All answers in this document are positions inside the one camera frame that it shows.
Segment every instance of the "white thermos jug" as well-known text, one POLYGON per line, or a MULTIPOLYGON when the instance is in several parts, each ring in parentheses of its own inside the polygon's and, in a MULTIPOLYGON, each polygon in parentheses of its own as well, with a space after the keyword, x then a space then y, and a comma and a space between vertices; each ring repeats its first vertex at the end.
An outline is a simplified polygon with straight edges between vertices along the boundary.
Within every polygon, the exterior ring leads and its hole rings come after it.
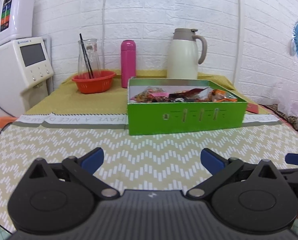
POLYGON ((201 64, 207 54, 207 41, 196 35, 197 29, 175 29, 167 60, 167 78, 197 79, 198 64, 201 64), (202 42, 202 52, 199 58, 196 39, 202 42))

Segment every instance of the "blue gripper pad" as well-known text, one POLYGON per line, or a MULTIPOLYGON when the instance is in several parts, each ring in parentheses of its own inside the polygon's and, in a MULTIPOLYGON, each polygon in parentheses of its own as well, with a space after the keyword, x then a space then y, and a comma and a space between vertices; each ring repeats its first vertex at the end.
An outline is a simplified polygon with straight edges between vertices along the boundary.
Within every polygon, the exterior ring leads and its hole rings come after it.
POLYGON ((287 153, 285 156, 285 162, 289 164, 298 165, 298 154, 296 153, 287 153))
POLYGON ((94 174, 104 162, 104 151, 101 148, 96 148, 80 159, 81 168, 90 174, 94 174))
POLYGON ((200 154, 200 161, 201 164, 212 174, 216 174, 218 171, 222 170, 225 167, 225 164, 222 160, 213 156, 210 152, 206 149, 203 149, 200 154))

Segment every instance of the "black chopstick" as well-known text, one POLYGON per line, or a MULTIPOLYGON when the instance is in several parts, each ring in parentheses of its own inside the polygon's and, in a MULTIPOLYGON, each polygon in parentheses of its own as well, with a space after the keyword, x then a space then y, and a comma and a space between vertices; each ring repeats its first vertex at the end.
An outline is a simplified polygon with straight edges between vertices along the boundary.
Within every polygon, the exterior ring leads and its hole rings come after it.
POLYGON ((90 65, 89 57, 88 57, 85 45, 83 43, 81 33, 80 33, 80 40, 81 40, 81 48, 82 48, 82 52, 83 52, 83 57, 85 59, 85 64, 86 64, 86 67, 87 67, 87 70, 88 70, 89 78, 91 79, 91 76, 92 76, 92 78, 94 78, 94 76, 93 76, 92 68, 91 68, 91 65, 90 65))

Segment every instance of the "silver screw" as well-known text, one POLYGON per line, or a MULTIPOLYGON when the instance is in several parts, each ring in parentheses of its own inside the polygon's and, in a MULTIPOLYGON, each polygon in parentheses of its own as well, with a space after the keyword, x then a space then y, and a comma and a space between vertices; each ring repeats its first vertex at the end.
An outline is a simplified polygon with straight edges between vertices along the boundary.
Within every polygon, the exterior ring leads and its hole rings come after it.
POLYGON ((189 195, 193 197, 201 197, 205 194, 205 191, 200 188, 193 188, 189 191, 189 195))
POLYGON ((114 197, 118 194, 118 191, 116 191, 114 188, 105 188, 101 191, 101 194, 105 197, 114 197))

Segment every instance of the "display screen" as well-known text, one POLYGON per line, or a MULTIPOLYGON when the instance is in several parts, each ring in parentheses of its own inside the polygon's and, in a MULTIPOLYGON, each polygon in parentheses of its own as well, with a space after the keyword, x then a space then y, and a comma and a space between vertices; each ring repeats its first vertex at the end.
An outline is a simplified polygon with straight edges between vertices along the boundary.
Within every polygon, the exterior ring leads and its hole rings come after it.
POLYGON ((4 0, 1 14, 0 32, 9 27, 9 18, 12 0, 4 0))
POLYGON ((26 67, 45 60, 41 43, 21 46, 20 50, 26 67))

